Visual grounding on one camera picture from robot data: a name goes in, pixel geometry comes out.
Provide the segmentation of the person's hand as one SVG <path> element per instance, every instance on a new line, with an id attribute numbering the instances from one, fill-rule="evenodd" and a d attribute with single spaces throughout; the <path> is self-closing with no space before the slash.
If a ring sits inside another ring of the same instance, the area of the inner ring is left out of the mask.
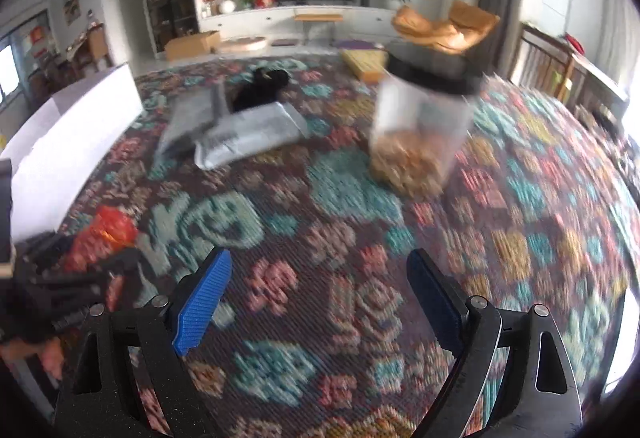
<path id="1" fill-rule="evenodd" d="M 1 346 L 1 357 L 6 362 L 15 362 L 37 356 L 43 369 L 56 380 L 62 380 L 64 354 L 61 340 L 53 337 L 46 342 L 30 344 L 24 340 L 11 340 Z"/>

